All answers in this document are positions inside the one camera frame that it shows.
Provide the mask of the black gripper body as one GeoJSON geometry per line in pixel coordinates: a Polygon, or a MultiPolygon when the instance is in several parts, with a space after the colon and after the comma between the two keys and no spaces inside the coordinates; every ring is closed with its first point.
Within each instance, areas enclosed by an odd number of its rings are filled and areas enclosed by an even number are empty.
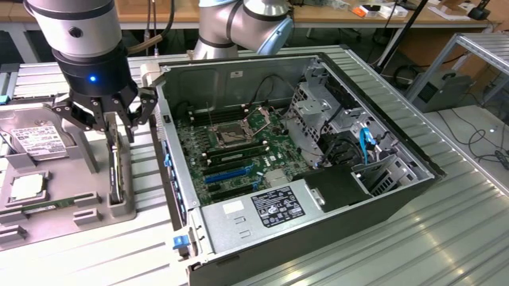
{"type": "Polygon", "coordinates": [[[137,95],[123,42],[95,57],[72,57],[56,49],[52,55],[69,86],[71,98],[103,98],[121,94],[123,98],[132,99],[137,95]]]}

